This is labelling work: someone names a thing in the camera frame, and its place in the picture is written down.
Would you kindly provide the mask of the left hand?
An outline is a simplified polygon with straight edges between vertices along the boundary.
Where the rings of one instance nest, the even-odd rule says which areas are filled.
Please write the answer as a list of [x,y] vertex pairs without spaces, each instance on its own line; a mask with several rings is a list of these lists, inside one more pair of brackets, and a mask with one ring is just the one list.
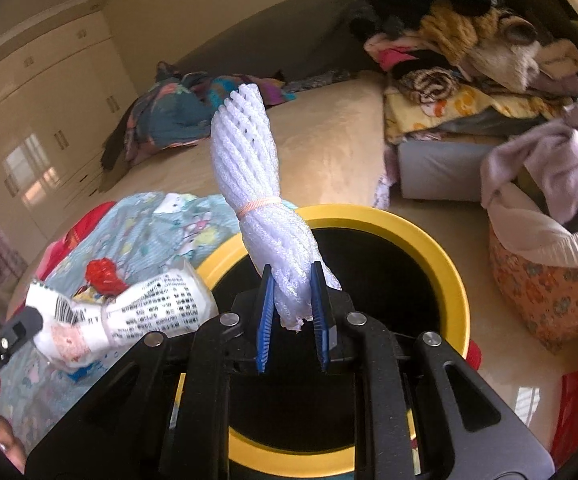
[[0,449],[10,460],[10,463],[23,474],[26,465],[25,448],[21,440],[14,435],[8,420],[2,416],[0,416]]

